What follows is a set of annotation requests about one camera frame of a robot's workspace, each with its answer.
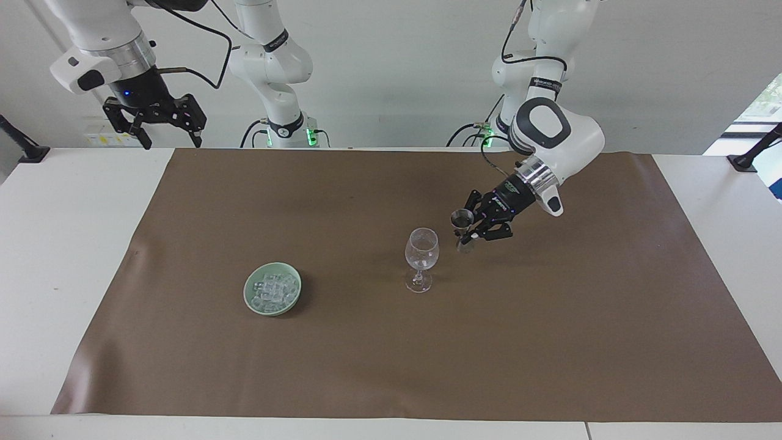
wine glass base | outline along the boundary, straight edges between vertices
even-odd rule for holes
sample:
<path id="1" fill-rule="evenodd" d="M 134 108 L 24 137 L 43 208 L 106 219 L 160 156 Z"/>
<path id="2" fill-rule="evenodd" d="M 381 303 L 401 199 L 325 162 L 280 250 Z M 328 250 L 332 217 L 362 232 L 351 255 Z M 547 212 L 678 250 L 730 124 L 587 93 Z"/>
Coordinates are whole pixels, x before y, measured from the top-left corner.
<path id="1" fill-rule="evenodd" d="M 429 272 L 421 272 L 421 277 L 416 279 L 417 274 L 417 270 L 408 270 L 404 277 L 405 286 L 411 292 L 422 294 L 432 288 L 432 275 Z"/>

wine glass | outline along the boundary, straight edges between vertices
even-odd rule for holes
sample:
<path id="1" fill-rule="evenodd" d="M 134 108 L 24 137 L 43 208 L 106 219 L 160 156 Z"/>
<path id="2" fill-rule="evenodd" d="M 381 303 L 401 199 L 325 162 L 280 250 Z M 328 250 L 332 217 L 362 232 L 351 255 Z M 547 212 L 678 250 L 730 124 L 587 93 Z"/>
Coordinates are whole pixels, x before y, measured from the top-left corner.
<path id="1" fill-rule="evenodd" d="M 417 294 L 432 288 L 432 275 L 426 271 L 434 267 L 439 258 L 437 234 L 429 228 L 418 228 L 410 234 L 404 256 L 412 268 L 407 271 L 405 284 Z"/>

black stand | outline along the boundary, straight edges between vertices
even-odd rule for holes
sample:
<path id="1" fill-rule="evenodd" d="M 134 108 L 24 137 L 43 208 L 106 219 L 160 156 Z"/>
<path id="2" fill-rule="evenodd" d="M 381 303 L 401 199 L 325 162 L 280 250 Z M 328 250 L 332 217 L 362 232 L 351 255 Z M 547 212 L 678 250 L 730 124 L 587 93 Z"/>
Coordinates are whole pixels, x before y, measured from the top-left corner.
<path id="1" fill-rule="evenodd" d="M 0 128 L 24 151 L 24 156 L 19 159 L 20 164 L 40 164 L 46 154 L 51 150 L 47 146 L 39 146 L 33 142 L 18 128 L 14 127 L 0 114 Z"/>
<path id="2" fill-rule="evenodd" d="M 728 156 L 728 161 L 736 168 L 736 171 L 744 173 L 756 173 L 758 170 L 752 166 L 752 162 L 760 153 L 766 151 L 778 139 L 782 138 L 782 122 L 780 122 L 769 134 L 763 136 L 757 145 L 752 147 L 746 154 L 741 156 Z"/>

white tabletop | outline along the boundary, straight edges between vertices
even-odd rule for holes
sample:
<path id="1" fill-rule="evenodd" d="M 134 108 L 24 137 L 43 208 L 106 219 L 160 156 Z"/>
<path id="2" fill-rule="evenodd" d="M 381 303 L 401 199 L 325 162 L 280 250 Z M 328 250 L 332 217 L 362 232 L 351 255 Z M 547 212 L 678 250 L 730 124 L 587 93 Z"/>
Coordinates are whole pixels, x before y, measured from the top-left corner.
<path id="1" fill-rule="evenodd" d="M 0 438 L 782 438 L 782 424 L 46 416 L 172 153 L 53 150 L 0 186 Z M 655 159 L 779 374 L 782 205 L 724 158 Z"/>

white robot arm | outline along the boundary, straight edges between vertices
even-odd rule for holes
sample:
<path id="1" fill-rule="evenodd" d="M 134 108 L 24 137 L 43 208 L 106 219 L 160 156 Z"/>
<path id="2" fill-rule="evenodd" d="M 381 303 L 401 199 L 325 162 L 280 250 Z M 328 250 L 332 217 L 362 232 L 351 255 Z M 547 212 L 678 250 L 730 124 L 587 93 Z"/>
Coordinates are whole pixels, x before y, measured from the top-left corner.
<path id="1" fill-rule="evenodd" d="M 170 124 L 188 132 L 195 146 L 206 116 L 196 98 L 174 99 L 155 66 L 155 53 L 138 21 L 131 15 L 143 0 L 45 0 L 68 30 L 74 47 L 51 67 L 57 81 L 73 93 L 85 93 L 108 85 L 115 97 L 103 110 L 118 132 L 152 145 L 142 124 Z M 197 11 L 206 0 L 154 0 L 170 9 Z M 125 119 L 123 112 L 133 117 Z"/>
<path id="2" fill-rule="evenodd" d="M 573 52 L 591 27 L 598 5 L 598 0 L 536 0 L 529 22 L 536 50 L 509 55 L 503 50 L 495 62 L 494 80 L 506 97 L 493 132 L 505 134 L 510 147 L 528 157 L 496 189 L 486 194 L 473 191 L 465 209 L 454 213 L 462 245 L 477 238 L 512 236 L 510 222 L 536 201 L 547 213 L 562 215 L 559 186 L 603 150 L 600 125 L 556 103 Z M 465 230 L 465 223 L 475 227 Z"/>
<path id="3" fill-rule="evenodd" d="M 310 55 L 290 38 L 276 0 L 235 3 L 244 32 L 260 44 L 243 45 L 233 51 L 228 66 L 260 96 L 267 112 L 271 146 L 316 146 L 316 122 L 301 111 L 296 93 L 289 86 L 310 79 Z"/>

